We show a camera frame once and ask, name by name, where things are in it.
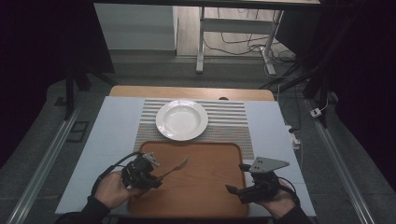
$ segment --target dark background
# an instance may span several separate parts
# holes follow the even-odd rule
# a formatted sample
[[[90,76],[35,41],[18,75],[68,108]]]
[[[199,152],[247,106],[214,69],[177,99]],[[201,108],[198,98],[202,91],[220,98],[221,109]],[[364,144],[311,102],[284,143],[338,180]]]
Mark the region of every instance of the dark background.
[[[102,72],[111,72],[112,66],[91,2],[14,0],[0,4],[2,166],[46,102],[49,85],[64,79],[70,64]],[[394,189],[395,11],[392,1],[366,1],[327,68],[330,90],[339,98],[337,114]],[[300,32],[304,34],[300,38],[309,37],[310,43],[301,45],[297,55],[308,58],[304,60],[307,68],[323,53],[316,49],[332,36],[341,16],[331,11],[310,14],[317,19],[318,29],[313,34]],[[312,51],[309,60],[305,56]]]

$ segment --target wooden cutting board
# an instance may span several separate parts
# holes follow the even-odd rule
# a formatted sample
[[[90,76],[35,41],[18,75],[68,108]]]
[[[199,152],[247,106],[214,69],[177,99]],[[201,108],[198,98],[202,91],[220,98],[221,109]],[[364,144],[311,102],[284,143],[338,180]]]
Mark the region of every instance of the wooden cutting board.
[[[159,176],[178,166],[189,156],[187,165],[168,175],[158,189],[139,199],[132,198],[128,210],[134,217],[245,217],[248,205],[241,204],[225,185],[245,187],[241,150],[236,144],[146,142],[142,152],[154,152],[161,164]]]

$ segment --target wall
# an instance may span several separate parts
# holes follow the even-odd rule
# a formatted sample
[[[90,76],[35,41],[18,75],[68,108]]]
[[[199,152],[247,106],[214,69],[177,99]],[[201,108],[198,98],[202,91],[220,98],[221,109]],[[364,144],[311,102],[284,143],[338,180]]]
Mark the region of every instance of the wall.
[[[176,49],[177,7],[94,5],[109,49]]]

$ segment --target white plate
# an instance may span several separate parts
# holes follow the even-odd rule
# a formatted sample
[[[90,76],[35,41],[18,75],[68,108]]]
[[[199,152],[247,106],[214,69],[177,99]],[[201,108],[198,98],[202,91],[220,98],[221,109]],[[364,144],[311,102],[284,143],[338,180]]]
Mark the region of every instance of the white plate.
[[[155,119],[165,137],[187,141],[199,136],[207,126],[205,109],[194,101],[176,100],[164,105]]]

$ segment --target white desk leg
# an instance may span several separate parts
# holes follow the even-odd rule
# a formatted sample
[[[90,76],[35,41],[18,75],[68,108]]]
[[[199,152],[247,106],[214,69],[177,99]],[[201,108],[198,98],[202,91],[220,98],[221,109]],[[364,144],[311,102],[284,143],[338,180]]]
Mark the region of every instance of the white desk leg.
[[[205,8],[200,7],[200,28],[199,28],[199,44],[197,55],[196,73],[204,72],[204,25],[205,25]]]
[[[273,25],[271,27],[270,34],[269,34],[268,39],[267,39],[267,43],[265,44],[265,48],[264,47],[260,47],[260,49],[262,51],[262,57],[264,58],[264,61],[265,61],[265,66],[266,66],[268,74],[270,76],[276,75],[276,71],[275,71],[275,68],[274,68],[274,66],[273,66],[273,64],[271,62],[271,58],[269,56],[269,52],[270,52],[271,46],[273,44],[274,37],[275,37],[275,34],[276,34],[276,30],[277,30],[277,26],[279,25],[280,17],[282,16],[282,13],[283,13],[283,11],[276,11],[276,16],[275,16]]]

